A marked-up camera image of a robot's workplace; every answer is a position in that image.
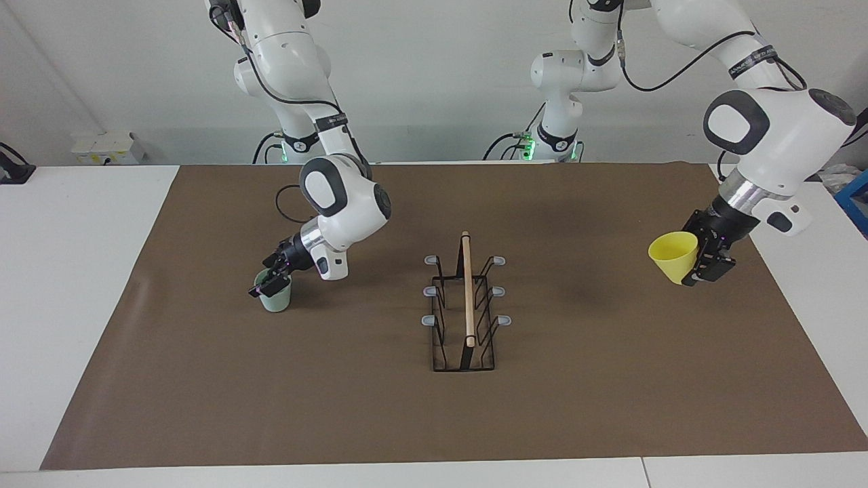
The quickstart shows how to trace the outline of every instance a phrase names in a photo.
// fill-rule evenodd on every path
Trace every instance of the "white robot link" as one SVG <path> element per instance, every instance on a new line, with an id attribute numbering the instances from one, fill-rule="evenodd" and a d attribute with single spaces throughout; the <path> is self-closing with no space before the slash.
<path id="1" fill-rule="evenodd" d="M 736 264 L 730 247 L 761 222 L 786 235 L 810 225 L 811 216 L 794 197 L 801 183 L 823 168 L 856 125 L 856 115 L 846 102 L 824 90 L 808 89 L 756 30 L 737 0 L 576 3 L 581 15 L 573 25 L 573 38 L 582 51 L 542 55 L 534 64 L 534 80 L 547 100 L 547 117 L 534 133 L 537 150 L 542 149 L 540 157 L 549 155 L 545 143 L 553 140 L 549 135 L 569 138 L 578 127 L 581 110 L 576 111 L 575 105 L 581 104 L 571 93 L 611 89 L 621 75 L 637 89 L 656 89 L 638 87 L 629 79 L 620 27 L 624 10 L 651 7 L 670 38 L 718 59 L 739 87 L 718 97 L 706 112 L 708 140 L 740 156 L 740 161 L 711 206 L 695 211 L 683 229 L 697 235 L 700 251 L 682 283 L 717 281 Z M 598 57 L 613 36 L 614 50 Z M 615 63 L 621 73 L 615 73 Z M 794 83 L 787 71 L 800 83 Z M 562 159 L 565 152 L 558 148 L 551 154 Z"/>
<path id="2" fill-rule="evenodd" d="M 347 249 L 386 224 L 391 201 L 372 181 L 371 166 L 329 85 L 328 58 L 311 38 L 306 19 L 319 12 L 319 0 L 207 0 L 206 5 L 212 23 L 244 51 L 235 66 L 242 89 L 268 103 L 284 134 L 315 128 L 326 154 L 308 161 L 299 178 L 319 217 L 263 261 L 271 273 L 250 294 L 274 296 L 289 285 L 293 271 L 311 267 L 323 280 L 342 280 L 349 273 Z M 286 140 L 297 148 L 310 148 L 312 141 L 312 136 Z"/>

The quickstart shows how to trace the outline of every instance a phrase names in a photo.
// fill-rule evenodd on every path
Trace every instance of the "wooden handle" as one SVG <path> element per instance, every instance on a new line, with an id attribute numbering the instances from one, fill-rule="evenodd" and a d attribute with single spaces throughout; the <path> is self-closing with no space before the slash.
<path id="1" fill-rule="evenodd" d="M 476 318 L 474 317 L 473 265 L 470 263 L 470 233 L 461 234 L 461 247 L 464 250 L 464 320 L 467 326 L 467 347 L 477 346 Z"/>

